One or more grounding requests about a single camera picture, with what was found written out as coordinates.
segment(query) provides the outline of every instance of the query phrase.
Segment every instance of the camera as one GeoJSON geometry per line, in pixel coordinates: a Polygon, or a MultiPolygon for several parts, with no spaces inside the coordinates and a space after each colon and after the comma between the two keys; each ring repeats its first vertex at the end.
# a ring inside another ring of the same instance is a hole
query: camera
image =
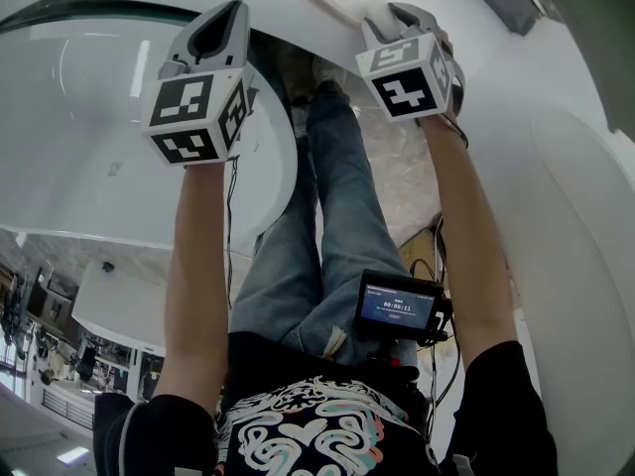
{"type": "Polygon", "coordinates": [[[447,340],[451,301],[442,285],[364,270],[353,326],[360,338],[415,340],[421,347],[447,340]]]}

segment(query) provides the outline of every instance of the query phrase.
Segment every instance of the timer display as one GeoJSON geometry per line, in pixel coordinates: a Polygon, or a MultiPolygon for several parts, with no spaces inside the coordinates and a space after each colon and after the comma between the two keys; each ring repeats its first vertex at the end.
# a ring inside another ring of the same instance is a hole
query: timer display
{"type": "Polygon", "coordinates": [[[369,320],[425,329],[434,303],[434,297],[367,285],[361,316],[369,320]]]}

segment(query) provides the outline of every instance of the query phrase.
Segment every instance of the shoe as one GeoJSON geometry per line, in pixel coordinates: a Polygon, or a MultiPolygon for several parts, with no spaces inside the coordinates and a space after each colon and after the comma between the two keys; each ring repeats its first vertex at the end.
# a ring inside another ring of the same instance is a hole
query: shoe
{"type": "Polygon", "coordinates": [[[317,86],[320,86],[325,81],[334,81],[341,90],[344,89],[348,72],[335,65],[332,61],[322,57],[314,57],[313,72],[317,86]]]}

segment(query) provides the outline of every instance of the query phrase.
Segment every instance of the blue jeans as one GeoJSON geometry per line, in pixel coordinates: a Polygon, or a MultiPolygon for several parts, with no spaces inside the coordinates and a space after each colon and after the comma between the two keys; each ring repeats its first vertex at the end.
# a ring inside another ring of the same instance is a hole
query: blue jeans
{"type": "MultiPolygon", "coordinates": [[[[348,102],[327,82],[311,103],[308,138],[298,141],[295,191],[282,216],[256,242],[229,329],[321,356],[338,326],[347,336],[334,360],[355,366],[379,349],[377,342],[358,340],[352,327],[363,270],[408,272],[388,233],[348,102]],[[324,219],[321,267],[318,196],[324,219]]],[[[416,365],[414,342],[400,341],[393,356],[416,365]]]]}

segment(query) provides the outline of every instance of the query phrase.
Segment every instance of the black t-shirt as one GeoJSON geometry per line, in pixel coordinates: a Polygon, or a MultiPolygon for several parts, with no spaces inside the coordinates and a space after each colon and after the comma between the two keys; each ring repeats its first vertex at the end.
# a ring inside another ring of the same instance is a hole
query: black t-shirt
{"type": "Polygon", "coordinates": [[[557,474],[554,441],[517,342],[470,365],[440,464],[412,425],[409,412],[421,410],[396,385],[399,370],[373,376],[248,333],[230,335],[229,368],[215,420],[179,397],[158,396],[131,412],[126,397],[99,396],[98,474],[122,474],[120,453],[127,476],[557,474]]]}

